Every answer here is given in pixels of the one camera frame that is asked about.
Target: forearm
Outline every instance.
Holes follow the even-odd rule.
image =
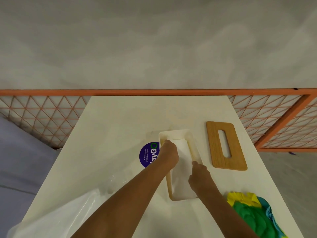
[[[259,238],[218,190],[210,190],[198,197],[206,206],[225,238]]]
[[[157,187],[172,168],[158,158],[102,204],[72,238],[132,237]]]

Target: tabletop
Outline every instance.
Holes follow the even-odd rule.
[[[235,127],[247,171],[214,168],[207,121]],[[221,193],[265,198],[289,238],[303,237],[227,96],[93,96],[24,217],[40,217],[96,188],[109,175],[131,180],[144,167],[141,148],[159,132],[190,129],[204,165]],[[155,192],[133,237],[223,237],[199,199],[172,202],[166,179]]]

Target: gray floor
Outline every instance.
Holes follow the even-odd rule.
[[[317,234],[317,153],[260,153],[305,238]]]

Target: yellow cloth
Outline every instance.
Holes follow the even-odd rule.
[[[234,205],[235,201],[239,201],[242,204],[262,208],[261,203],[254,193],[247,193],[245,195],[241,192],[230,192],[228,193],[227,201],[231,206]]]

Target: white tissue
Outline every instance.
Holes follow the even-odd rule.
[[[197,195],[191,189],[188,179],[192,174],[192,155],[185,139],[170,139],[177,147],[179,161],[171,170],[172,195],[177,200],[196,198]]]

